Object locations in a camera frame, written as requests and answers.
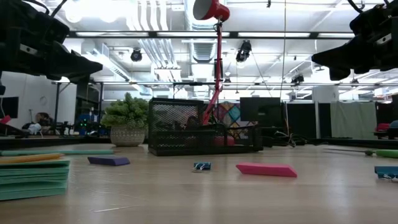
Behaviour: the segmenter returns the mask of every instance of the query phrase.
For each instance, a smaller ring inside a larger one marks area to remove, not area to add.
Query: black mesh basket
[[[150,152],[156,156],[182,156],[262,150],[260,130],[256,126],[202,125],[204,108],[203,102],[197,100],[151,99]]]

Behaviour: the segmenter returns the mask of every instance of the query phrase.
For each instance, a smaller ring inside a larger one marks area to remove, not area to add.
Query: green foam sheet
[[[50,153],[62,153],[65,155],[106,155],[113,154],[113,150],[15,150],[15,151],[0,151],[2,156],[28,156]]]
[[[0,164],[0,200],[64,194],[69,161]]]

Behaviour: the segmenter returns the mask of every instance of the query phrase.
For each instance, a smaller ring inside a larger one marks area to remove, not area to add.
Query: table surface
[[[374,166],[396,159],[338,146],[274,147],[252,154],[155,157],[146,147],[118,148],[131,164],[71,160],[66,195],[0,202],[0,223],[303,223],[396,224],[398,183],[379,180]],[[111,149],[110,144],[40,149]],[[212,170],[193,173],[194,162]],[[242,175],[239,162],[286,163],[298,178]]]

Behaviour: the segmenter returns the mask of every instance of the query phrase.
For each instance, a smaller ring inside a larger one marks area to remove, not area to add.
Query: computer monitor
[[[258,121],[263,126],[283,127],[280,98],[241,97],[241,121]]]
[[[0,119],[4,116],[9,115],[11,118],[18,118],[18,97],[3,97],[2,98],[2,109],[4,110],[5,115],[0,110]]]

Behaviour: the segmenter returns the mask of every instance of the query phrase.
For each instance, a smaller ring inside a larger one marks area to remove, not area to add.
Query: pink foam block
[[[11,120],[11,117],[9,115],[7,115],[2,120],[0,120],[0,123],[7,124],[10,120]]]
[[[281,177],[297,177],[296,171],[285,164],[259,164],[243,162],[236,165],[242,174],[274,175]]]

